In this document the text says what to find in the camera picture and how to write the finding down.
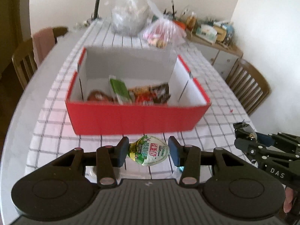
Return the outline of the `person's right hand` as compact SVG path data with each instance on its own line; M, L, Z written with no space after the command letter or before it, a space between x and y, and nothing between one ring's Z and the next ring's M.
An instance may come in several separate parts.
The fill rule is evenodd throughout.
M288 213L292 209L293 196L294 190L289 187L285 187L285 201L283 205L284 213Z

